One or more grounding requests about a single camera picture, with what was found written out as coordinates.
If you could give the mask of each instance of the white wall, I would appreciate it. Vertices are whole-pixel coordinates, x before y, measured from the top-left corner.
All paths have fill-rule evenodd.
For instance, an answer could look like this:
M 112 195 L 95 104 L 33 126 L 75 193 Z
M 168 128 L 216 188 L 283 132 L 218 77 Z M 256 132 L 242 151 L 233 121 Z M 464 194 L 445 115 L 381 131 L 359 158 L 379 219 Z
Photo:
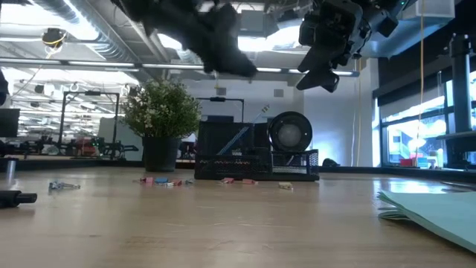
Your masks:
M 375 116 L 372 99 L 372 91 L 378 87 L 377 68 L 375 60 L 368 60 L 367 67 L 362 70 L 360 77 L 360 154 L 358 154 L 358 78 L 341 77 L 334 93 L 322 88 L 308 89 L 304 92 L 304 115 L 312 124 L 312 149 L 319 149 L 320 165 L 325 158 L 331 158 L 342 166 L 372 167 L 379 164 L 376 162 L 377 159 L 380 160 L 380 149 L 376 147 L 379 145 L 379 136 L 377 133 L 375 137 L 373 131 L 373 119 L 378 121 L 379 117 Z M 356 121 L 353 147 L 354 113 Z
M 183 82 L 188 86 L 189 93 L 196 98 L 216 97 L 216 82 L 213 80 L 184 80 Z M 282 112 L 299 110 L 303 106 L 298 102 L 299 98 L 295 100 L 294 93 L 297 90 L 288 87 L 286 82 L 256 81 L 249 83 L 245 80 L 223 80 L 219 81 L 219 86 L 227 89 L 226 98 L 245 100 L 245 122 L 254 120 L 267 104 L 270 105 L 270 109 L 264 117 L 274 117 Z M 275 89 L 284 89 L 284 98 L 275 98 Z M 203 115 L 233 115 L 235 122 L 241 121 L 240 102 L 212 103 L 204 100 L 201 105 Z M 265 121 L 265 118 L 261 118 L 257 123 Z
M 312 124 L 312 149 L 319 150 L 319 164 L 331 158 L 350 166 L 355 78 L 341 78 L 334 93 L 322 88 L 304 92 L 304 115 Z

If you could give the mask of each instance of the ceiling duct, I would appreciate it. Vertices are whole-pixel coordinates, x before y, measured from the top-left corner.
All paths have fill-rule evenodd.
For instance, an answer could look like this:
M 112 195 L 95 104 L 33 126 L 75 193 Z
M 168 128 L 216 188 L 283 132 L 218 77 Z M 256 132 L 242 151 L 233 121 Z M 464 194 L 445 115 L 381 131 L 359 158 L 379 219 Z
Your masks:
M 97 45 L 87 45 L 108 61 L 121 63 L 137 62 L 139 59 L 130 52 L 118 36 L 110 34 L 110 25 L 86 0 L 32 0 L 46 11 L 53 13 L 69 23 L 68 32 L 74 37 L 84 40 L 95 36 Z M 142 72 L 135 74 L 139 80 L 147 80 L 148 75 Z
M 454 5 L 454 0 L 425 0 L 423 12 L 422 1 L 418 1 L 401 13 L 399 26 L 388 38 L 380 33 L 372 35 L 361 54 L 365 57 L 391 57 L 402 53 L 421 40 L 422 13 L 425 17 L 423 32 L 427 37 L 454 19 Z

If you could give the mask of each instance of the computer monitor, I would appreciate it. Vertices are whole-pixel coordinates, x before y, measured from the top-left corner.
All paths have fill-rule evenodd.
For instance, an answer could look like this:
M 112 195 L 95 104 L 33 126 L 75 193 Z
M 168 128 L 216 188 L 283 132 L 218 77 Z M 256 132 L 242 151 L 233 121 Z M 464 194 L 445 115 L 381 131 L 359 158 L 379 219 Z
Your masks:
M 209 115 L 207 122 L 214 123 L 233 123 L 234 117 L 230 115 Z
M 0 138 L 16 138 L 20 109 L 0 109 Z

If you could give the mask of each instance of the cable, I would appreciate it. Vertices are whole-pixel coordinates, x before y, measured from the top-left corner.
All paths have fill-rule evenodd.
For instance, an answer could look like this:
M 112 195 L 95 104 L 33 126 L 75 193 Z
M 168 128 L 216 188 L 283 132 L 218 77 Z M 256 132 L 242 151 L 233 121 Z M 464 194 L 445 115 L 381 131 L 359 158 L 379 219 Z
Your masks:
M 48 60 L 51 56 L 53 56 L 53 54 L 58 53 L 56 48 L 57 48 L 58 44 L 65 39 L 65 37 L 66 37 L 66 33 L 60 39 L 58 39 L 56 41 L 53 41 L 51 43 L 51 44 L 54 44 L 54 48 L 50 51 L 50 53 L 48 53 L 48 55 L 46 55 L 45 59 Z M 21 89 L 19 89 L 16 93 L 14 93 L 10 99 L 13 100 L 14 97 L 16 97 L 18 94 L 22 93 L 23 90 L 25 90 L 26 87 L 31 83 L 31 81 L 33 81 L 33 79 L 38 75 L 39 71 L 41 71 L 42 68 L 43 68 L 43 64 L 38 67 L 38 70 L 35 71 L 33 76 L 27 81 L 27 83 L 25 85 L 23 85 L 21 87 Z
M 419 114 L 418 114 L 418 127 L 416 131 L 416 149 L 415 149 L 415 165 L 418 166 L 418 141 L 419 141 L 419 126 L 422 122 L 422 106 L 423 106 L 423 94 L 425 92 L 425 0 L 422 0 L 422 17 L 420 19 L 420 31 L 421 31 L 421 42 L 420 42 L 420 99 L 419 99 Z
M 250 6 L 253 10 L 256 10 L 250 2 L 240 2 L 240 3 L 237 5 L 237 8 L 235 8 L 235 10 L 238 11 L 238 8 L 239 8 L 239 6 L 240 6 L 241 4 L 247 4 L 247 5 Z
M 357 95 L 357 85 L 354 84 L 354 97 Z M 354 118 L 352 122 L 352 149 L 350 150 L 350 166 L 354 166 L 354 156 L 356 150 L 356 118 L 357 118 L 357 106 L 354 105 Z
M 62 42 L 62 41 L 66 38 L 67 35 L 68 35 L 68 32 L 66 32 L 65 34 L 63 34 L 62 37 L 59 38 L 59 39 L 56 40 L 56 41 L 53 41 L 53 42 L 45 42 L 45 41 L 43 41 L 43 44 L 45 44 L 45 45 L 55 45 L 55 47 L 56 47 L 60 42 Z
M 362 59 L 358 59 L 358 142 L 357 142 L 357 165 L 360 165 L 360 143 L 362 136 L 362 79 L 360 73 L 362 72 Z

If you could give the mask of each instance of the paper sheet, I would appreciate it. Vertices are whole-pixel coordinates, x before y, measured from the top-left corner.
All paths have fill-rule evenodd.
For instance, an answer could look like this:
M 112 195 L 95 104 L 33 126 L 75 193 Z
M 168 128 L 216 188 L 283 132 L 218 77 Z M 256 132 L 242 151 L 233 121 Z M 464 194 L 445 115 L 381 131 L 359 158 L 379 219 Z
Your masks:
M 431 232 L 476 253 L 476 192 L 457 194 L 379 193 L 379 199 L 396 206 L 379 216 L 410 219 Z

